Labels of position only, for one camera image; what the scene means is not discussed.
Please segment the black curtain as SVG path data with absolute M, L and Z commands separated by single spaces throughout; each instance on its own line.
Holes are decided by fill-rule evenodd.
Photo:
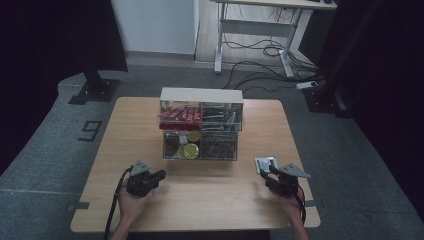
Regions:
M 111 0 L 0 0 L 0 174 L 88 69 L 127 69 Z
M 424 0 L 334 0 L 300 51 L 350 112 L 424 220 Z

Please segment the clear acrylic organizer box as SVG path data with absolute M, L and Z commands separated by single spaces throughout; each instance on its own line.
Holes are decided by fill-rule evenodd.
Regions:
M 176 88 L 176 87 L 164 87 L 160 95 L 160 111 L 157 116 L 157 122 L 159 125 L 159 115 L 167 110 L 178 108 L 178 107 L 199 107 L 201 109 L 212 107 L 212 108 L 236 108 L 242 114 L 242 126 L 243 126 L 243 107 L 244 99 L 242 92 L 239 90 L 225 90 L 225 89 L 202 89 L 202 88 Z M 178 136 L 186 136 L 187 130 L 162 130 L 163 131 L 163 146 L 164 146 L 164 135 L 166 133 L 175 134 Z M 197 130 L 202 133 L 202 137 L 206 134 L 236 134 L 237 136 L 242 131 L 203 131 L 202 129 Z M 195 142 L 200 151 L 200 141 Z M 199 156 L 196 159 L 184 159 L 178 150 L 178 154 L 175 158 L 166 160 L 208 160 L 202 159 Z

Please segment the person's right hand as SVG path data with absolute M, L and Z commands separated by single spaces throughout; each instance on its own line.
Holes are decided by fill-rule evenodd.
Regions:
M 303 226 L 302 220 L 302 204 L 298 200 L 304 201 L 304 192 L 301 187 L 298 188 L 296 196 L 280 197 L 279 203 L 283 213 L 287 216 L 291 227 Z

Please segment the silver foil packet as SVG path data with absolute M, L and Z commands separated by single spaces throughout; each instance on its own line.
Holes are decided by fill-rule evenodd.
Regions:
M 255 159 L 257 174 L 261 172 L 270 173 L 270 167 L 277 168 L 277 159 L 275 157 L 260 157 Z

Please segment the black equipment base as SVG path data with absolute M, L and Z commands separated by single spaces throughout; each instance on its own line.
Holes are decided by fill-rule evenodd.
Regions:
M 352 119 L 351 99 L 347 91 L 337 87 L 333 92 L 325 89 L 303 91 L 310 112 L 334 114 L 337 118 Z

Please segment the stack of red packets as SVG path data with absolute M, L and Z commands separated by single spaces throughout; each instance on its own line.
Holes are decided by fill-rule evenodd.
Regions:
M 178 107 L 167 110 L 159 115 L 159 128 L 162 130 L 201 129 L 202 114 L 199 107 Z

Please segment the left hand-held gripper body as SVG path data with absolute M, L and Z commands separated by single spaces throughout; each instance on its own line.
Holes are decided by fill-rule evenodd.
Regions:
M 145 197 L 156 187 L 155 174 L 150 172 L 150 166 L 142 161 L 137 161 L 130 171 L 127 192 L 135 197 Z

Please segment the person's left hand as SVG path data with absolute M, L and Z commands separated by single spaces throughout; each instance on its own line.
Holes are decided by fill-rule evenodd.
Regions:
M 145 197 L 134 197 L 127 191 L 127 182 L 128 180 L 125 179 L 120 187 L 118 203 L 120 223 L 131 226 L 141 216 L 149 200 L 155 195 L 155 191 L 151 190 Z

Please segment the brown packet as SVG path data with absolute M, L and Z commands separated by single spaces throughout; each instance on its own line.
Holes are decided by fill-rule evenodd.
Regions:
M 175 134 L 166 133 L 164 135 L 164 157 L 167 159 L 175 158 L 178 154 L 180 142 L 179 136 Z

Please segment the white metal frame desk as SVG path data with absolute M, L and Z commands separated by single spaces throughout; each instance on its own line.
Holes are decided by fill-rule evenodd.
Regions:
M 215 52 L 214 73 L 222 71 L 222 44 L 225 33 L 255 36 L 282 37 L 286 44 L 279 51 L 279 58 L 284 72 L 288 78 L 294 74 L 290 66 L 288 53 L 292 45 L 298 23 L 304 10 L 336 10 L 337 4 L 334 0 L 211 0 L 218 4 L 218 43 Z M 294 9 L 294 17 L 288 23 L 270 23 L 247 20 L 233 20 L 225 17 L 226 7 L 230 4 L 271 6 Z

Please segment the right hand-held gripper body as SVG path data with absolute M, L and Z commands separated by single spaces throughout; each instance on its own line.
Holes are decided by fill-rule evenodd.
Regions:
M 277 176 L 278 186 L 270 188 L 280 196 L 294 196 L 298 193 L 298 178 L 310 178 L 311 175 L 300 169 L 296 165 L 290 163 L 278 168 L 280 171 Z

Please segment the pile of dark small packets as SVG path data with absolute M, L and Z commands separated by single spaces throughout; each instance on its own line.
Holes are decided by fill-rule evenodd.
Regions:
M 236 160 L 236 134 L 206 134 L 200 140 L 200 157 L 208 160 Z

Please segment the stack of dark long packets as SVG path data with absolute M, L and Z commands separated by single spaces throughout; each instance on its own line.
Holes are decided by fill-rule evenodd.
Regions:
M 201 129 L 203 131 L 241 131 L 242 114 L 236 108 L 203 108 Z

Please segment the black stand with base plate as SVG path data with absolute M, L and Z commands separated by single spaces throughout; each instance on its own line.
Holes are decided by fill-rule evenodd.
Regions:
M 116 79 L 102 79 L 96 69 L 86 65 L 83 70 L 86 83 L 77 95 L 74 95 L 69 104 L 85 105 L 88 101 L 110 102 L 120 84 Z

